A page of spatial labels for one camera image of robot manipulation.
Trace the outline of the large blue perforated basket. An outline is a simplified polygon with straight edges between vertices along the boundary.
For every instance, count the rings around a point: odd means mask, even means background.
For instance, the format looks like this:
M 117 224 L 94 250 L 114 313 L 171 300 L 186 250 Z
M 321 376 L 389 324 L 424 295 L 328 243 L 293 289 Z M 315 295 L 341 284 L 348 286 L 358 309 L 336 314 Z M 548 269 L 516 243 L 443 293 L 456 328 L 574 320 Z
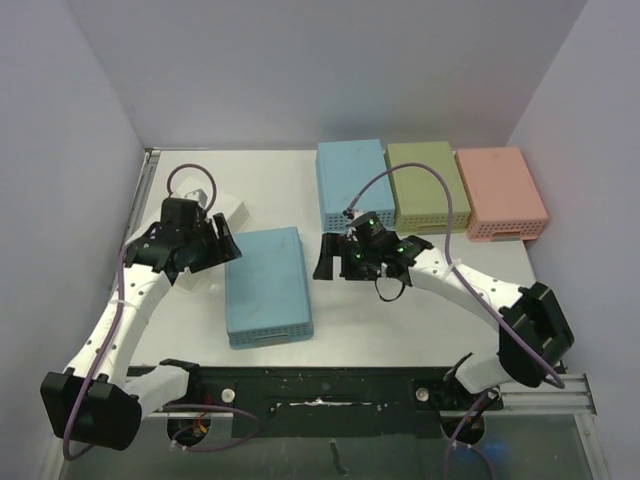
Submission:
M 321 229 L 338 233 L 347 228 L 343 211 L 356 194 L 387 169 L 379 139 L 319 143 L 315 168 Z M 392 229 L 395 201 L 389 178 L 385 176 L 369 187 L 355 209 L 375 211 L 383 225 Z

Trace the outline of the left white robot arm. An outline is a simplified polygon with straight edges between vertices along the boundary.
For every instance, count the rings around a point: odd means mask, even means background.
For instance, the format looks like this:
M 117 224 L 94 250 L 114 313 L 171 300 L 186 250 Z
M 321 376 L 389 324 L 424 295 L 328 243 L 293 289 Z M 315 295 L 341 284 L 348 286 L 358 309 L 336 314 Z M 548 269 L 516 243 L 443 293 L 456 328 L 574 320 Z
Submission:
M 63 372 L 49 372 L 41 383 L 66 459 L 77 457 L 74 442 L 122 451 L 149 414 L 200 405 L 204 387 L 196 363 L 166 359 L 133 380 L 127 373 L 152 314 L 178 277 L 241 256 L 224 214 L 210 214 L 190 198 L 165 199 L 158 218 L 123 246 L 116 289 L 91 335 Z

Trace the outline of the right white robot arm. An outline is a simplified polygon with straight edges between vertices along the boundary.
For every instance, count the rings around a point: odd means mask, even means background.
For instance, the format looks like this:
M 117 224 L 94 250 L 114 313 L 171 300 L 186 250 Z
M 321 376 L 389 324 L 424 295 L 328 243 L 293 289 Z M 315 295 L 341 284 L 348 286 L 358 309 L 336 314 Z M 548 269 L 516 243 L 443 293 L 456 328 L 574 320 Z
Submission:
M 494 353 L 470 353 L 448 374 L 448 402 L 469 408 L 481 392 L 514 381 L 529 388 L 563 382 L 556 366 L 575 338 L 553 290 L 502 281 L 454 261 L 431 242 L 386 229 L 374 212 L 353 220 L 345 233 L 321 236 L 316 280 L 394 279 L 403 288 L 437 294 L 483 319 L 498 334 Z

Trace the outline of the white perforated basket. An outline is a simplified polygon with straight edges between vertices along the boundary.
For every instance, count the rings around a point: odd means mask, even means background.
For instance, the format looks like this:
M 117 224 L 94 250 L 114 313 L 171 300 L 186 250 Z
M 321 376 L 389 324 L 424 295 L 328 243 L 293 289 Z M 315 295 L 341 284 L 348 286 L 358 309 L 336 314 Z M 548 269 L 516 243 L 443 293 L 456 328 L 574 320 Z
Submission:
M 206 176 L 203 173 L 199 173 L 195 170 L 179 172 L 172 180 L 171 196 L 179 198 L 176 193 L 180 189 L 185 189 L 188 186 L 201 188 L 206 192 L 208 196 L 206 204 L 199 204 L 201 207 L 206 207 L 209 202 L 209 195 L 211 194 L 211 185 Z M 225 216 L 233 235 L 236 235 L 238 232 L 242 231 L 247 222 L 250 220 L 250 213 L 244 201 L 225 192 L 217 193 L 214 205 L 209 211 L 209 216 L 212 216 L 216 213 L 222 213 Z M 174 287 L 182 293 L 193 293 L 200 289 L 202 286 L 207 287 L 210 284 L 208 278 L 210 277 L 211 273 L 212 269 L 203 270 L 197 273 L 192 273 L 190 270 L 185 270 L 178 276 Z

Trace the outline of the small blue perforated basket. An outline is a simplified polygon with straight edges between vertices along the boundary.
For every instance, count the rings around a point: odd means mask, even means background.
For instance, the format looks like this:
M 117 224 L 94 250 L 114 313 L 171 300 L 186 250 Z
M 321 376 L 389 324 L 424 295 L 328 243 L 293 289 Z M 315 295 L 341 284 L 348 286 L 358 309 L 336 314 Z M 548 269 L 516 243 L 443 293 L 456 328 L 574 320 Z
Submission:
M 230 347 L 309 340 L 314 335 L 303 244 L 295 227 L 240 233 L 242 256 L 225 265 Z

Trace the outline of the pink perforated basket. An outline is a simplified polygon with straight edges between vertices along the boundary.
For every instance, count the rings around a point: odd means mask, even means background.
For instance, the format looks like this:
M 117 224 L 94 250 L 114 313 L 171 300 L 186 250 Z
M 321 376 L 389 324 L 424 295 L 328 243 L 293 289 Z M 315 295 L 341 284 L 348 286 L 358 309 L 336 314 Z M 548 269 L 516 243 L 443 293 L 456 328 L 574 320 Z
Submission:
M 455 160 L 471 205 L 472 241 L 537 239 L 548 214 L 517 147 L 459 149 Z

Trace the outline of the yellow-green perforated basket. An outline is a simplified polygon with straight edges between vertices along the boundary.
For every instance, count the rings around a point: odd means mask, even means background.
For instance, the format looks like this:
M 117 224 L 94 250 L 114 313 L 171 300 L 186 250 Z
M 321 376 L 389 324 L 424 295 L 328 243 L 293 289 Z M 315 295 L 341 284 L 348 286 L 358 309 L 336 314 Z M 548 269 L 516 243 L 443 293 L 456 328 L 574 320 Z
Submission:
M 471 206 L 459 173 L 453 149 L 447 141 L 390 143 L 386 147 L 386 164 L 420 163 L 436 171 L 431 174 L 415 166 L 389 175 L 396 204 L 395 229 L 403 234 L 444 233 L 448 222 L 448 204 L 438 177 L 449 189 L 453 205 L 454 232 L 466 229 Z

